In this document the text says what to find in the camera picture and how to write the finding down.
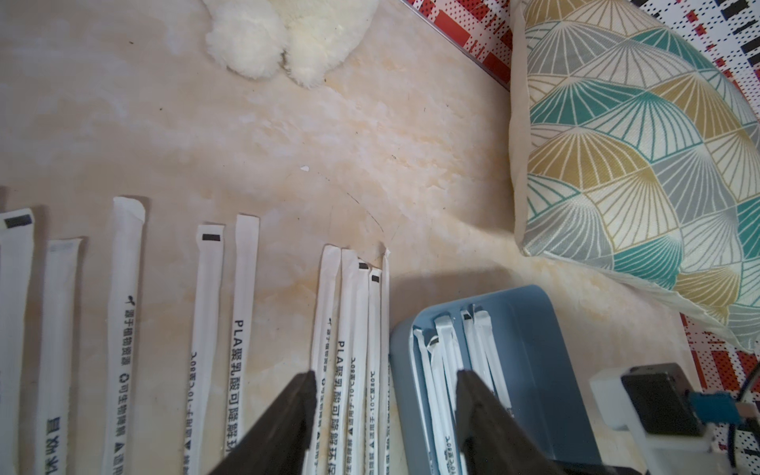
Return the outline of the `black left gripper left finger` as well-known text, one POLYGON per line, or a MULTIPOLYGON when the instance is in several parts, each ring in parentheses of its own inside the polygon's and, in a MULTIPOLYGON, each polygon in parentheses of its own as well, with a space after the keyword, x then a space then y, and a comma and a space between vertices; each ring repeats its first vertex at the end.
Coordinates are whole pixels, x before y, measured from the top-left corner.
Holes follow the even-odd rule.
POLYGON ((313 371, 295 375, 212 475, 300 474, 317 405, 313 371))

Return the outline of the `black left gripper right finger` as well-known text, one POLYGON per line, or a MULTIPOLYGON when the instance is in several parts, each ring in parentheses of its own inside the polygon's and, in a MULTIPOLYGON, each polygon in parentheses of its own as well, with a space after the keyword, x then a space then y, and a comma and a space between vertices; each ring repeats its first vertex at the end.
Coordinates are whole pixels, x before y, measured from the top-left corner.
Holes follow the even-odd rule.
POLYGON ((560 474, 480 376, 457 372, 456 438, 470 474, 560 474))

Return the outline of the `blue plastic storage tray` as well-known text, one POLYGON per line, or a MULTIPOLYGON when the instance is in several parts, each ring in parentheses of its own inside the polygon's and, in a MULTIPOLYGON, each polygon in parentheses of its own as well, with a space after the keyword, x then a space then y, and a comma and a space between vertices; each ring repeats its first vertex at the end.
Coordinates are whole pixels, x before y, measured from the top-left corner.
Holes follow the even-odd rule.
POLYGON ((413 330, 432 334, 435 319, 448 314, 463 342, 461 313, 471 307, 490 314, 513 413, 532 442, 553 460, 601 463, 554 308, 540 287, 530 285, 435 305, 393 328, 390 364, 409 473, 439 471, 413 330))

